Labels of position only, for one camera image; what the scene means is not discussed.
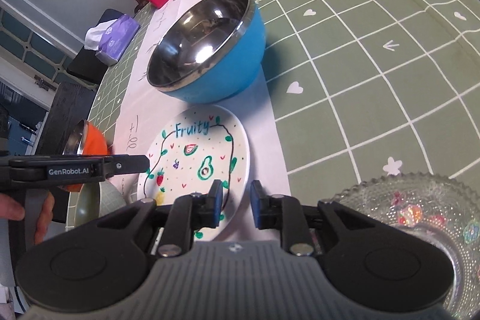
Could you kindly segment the person left hand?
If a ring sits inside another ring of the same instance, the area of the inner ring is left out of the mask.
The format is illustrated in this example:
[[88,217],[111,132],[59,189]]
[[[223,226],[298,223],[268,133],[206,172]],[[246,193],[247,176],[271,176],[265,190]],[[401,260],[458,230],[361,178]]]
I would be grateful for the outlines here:
[[[55,199],[53,195],[48,192],[41,208],[41,212],[37,219],[36,230],[34,235],[34,243],[41,243],[47,234],[49,224],[53,219],[53,209],[55,206]],[[21,221],[25,217],[24,207],[17,201],[6,194],[1,194],[0,200],[0,218],[5,218],[12,221]]]

